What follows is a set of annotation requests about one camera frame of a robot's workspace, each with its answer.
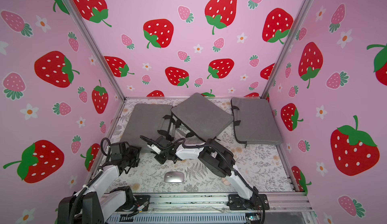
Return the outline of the silver grey computer mouse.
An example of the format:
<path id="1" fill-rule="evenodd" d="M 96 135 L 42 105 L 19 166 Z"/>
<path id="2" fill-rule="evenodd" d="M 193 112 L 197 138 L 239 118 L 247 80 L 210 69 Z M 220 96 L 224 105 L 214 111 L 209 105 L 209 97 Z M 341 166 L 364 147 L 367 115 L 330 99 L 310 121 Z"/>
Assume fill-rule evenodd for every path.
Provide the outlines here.
<path id="1" fill-rule="evenodd" d="M 167 172 L 164 175 L 165 183 L 182 183 L 184 181 L 184 173 L 182 172 Z"/>

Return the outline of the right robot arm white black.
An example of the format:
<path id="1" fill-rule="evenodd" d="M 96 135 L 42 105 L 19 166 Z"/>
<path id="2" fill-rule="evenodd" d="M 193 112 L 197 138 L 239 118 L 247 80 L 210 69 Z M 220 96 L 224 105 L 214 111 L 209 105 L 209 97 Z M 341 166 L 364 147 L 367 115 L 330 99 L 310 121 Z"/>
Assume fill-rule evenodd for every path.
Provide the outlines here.
<path id="1" fill-rule="evenodd" d="M 160 164 L 164 164 L 167 160 L 177 163 L 186 159 L 197 159 L 213 174 L 225 178 L 238 193 L 239 201 L 233 205 L 236 209 L 264 210 L 264 200 L 259 196 L 258 189 L 239 172 L 234 154 L 215 139 L 208 139 L 199 145 L 189 145 L 186 144 L 185 138 L 174 142 L 164 137 L 157 140 L 145 136 L 140 138 L 153 150 L 155 159 Z"/>

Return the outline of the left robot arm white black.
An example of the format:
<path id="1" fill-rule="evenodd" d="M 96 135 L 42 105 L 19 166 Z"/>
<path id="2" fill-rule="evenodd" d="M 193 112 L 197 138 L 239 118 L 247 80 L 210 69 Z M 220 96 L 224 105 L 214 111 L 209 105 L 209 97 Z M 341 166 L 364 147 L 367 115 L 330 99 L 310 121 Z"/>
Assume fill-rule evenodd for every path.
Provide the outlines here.
<path id="1" fill-rule="evenodd" d="M 127 217 L 142 212 L 148 205 L 146 200 L 139 205 L 130 187 L 119 187 L 103 197 L 109 186 L 122 173 L 138 166 L 141 147 L 128 142 L 111 143 L 108 138 L 100 142 L 100 150 L 106 161 L 98 167 L 98 173 L 83 188 L 58 205 L 58 224 L 103 224 L 118 209 L 128 210 Z"/>

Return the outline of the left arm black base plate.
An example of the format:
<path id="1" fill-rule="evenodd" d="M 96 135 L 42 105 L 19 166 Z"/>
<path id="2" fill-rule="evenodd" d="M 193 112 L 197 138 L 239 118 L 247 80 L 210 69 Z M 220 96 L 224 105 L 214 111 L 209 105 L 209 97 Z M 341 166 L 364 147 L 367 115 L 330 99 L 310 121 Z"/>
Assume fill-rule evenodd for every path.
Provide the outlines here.
<path id="1" fill-rule="evenodd" d="M 134 212 L 138 208 L 140 208 L 140 212 L 148 211 L 150 198 L 150 195 L 135 195 L 133 198 L 129 198 L 125 204 L 119 208 L 119 211 Z"/>

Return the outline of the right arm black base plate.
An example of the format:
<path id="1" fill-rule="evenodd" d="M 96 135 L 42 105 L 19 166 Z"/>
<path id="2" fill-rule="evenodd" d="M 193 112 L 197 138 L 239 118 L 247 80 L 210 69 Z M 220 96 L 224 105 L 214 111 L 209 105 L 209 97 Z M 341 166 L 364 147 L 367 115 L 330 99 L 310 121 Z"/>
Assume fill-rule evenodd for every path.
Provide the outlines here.
<path id="1" fill-rule="evenodd" d="M 269 210 L 269 201 L 265 194 L 253 194 L 250 200 L 243 199 L 237 194 L 230 194 L 226 204 L 230 210 Z"/>

